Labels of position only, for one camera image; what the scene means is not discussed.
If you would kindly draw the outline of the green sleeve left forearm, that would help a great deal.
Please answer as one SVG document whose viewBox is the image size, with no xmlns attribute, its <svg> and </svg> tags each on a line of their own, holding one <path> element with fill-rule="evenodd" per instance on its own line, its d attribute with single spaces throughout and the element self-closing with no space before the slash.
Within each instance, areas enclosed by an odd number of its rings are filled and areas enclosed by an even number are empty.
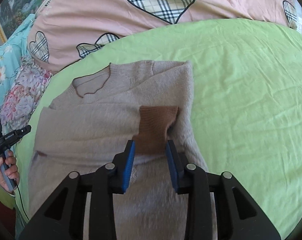
<svg viewBox="0 0 302 240">
<path fill-rule="evenodd" d="M 0 185 L 0 203 L 11 210 L 15 208 L 15 194 L 7 192 Z"/>
</svg>

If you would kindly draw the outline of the left hand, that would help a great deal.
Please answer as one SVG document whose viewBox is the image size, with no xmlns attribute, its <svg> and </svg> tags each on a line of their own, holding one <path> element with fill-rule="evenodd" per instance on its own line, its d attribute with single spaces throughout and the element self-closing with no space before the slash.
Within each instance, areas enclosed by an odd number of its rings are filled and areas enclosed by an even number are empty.
<svg viewBox="0 0 302 240">
<path fill-rule="evenodd" d="M 4 161 L 9 166 L 9 168 L 4 171 L 5 176 L 1 172 L 1 166 L 3 165 Z M 6 183 L 6 179 L 5 179 L 6 177 L 14 180 L 16 184 L 19 185 L 20 174 L 18 172 L 18 167 L 16 165 L 16 158 L 11 150 L 8 150 L 7 157 L 5 160 L 2 157 L 0 158 L 0 186 L 6 192 L 10 194 L 14 194 L 14 190 L 10 189 Z"/>
</svg>

